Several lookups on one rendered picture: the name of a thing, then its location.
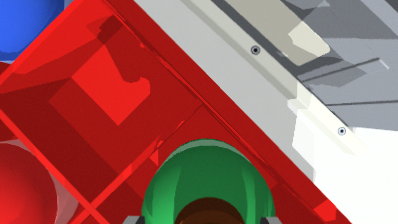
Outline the blue bottle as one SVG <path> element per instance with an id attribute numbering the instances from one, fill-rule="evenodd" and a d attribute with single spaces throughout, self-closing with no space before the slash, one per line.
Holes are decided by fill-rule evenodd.
<path id="1" fill-rule="evenodd" d="M 0 0 L 0 62 L 16 58 L 74 0 Z"/>

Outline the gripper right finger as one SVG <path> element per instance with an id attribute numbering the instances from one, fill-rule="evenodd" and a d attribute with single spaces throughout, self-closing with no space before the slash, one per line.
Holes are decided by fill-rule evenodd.
<path id="1" fill-rule="evenodd" d="M 278 217 L 261 217 L 260 224 L 282 224 Z"/>

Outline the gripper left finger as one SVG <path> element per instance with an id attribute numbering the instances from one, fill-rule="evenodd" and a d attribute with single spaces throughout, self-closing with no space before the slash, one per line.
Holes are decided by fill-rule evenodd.
<path id="1" fill-rule="evenodd" d="M 145 224 L 144 216 L 127 216 L 122 224 Z"/>

